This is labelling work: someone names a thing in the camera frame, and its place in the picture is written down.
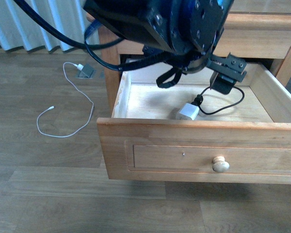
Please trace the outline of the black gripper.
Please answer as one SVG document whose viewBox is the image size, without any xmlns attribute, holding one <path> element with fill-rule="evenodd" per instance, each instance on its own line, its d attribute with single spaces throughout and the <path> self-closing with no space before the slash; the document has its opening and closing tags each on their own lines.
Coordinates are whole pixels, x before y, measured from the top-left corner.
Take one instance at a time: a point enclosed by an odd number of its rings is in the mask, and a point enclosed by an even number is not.
<svg viewBox="0 0 291 233">
<path fill-rule="evenodd" d="M 228 94 L 246 75 L 243 59 L 214 55 L 232 5 L 231 0 L 87 0 L 83 8 L 117 36 L 144 45 L 143 60 L 103 66 L 131 71 L 167 63 L 171 69 L 156 80 L 159 88 L 207 67 L 214 72 L 211 89 Z"/>
</svg>

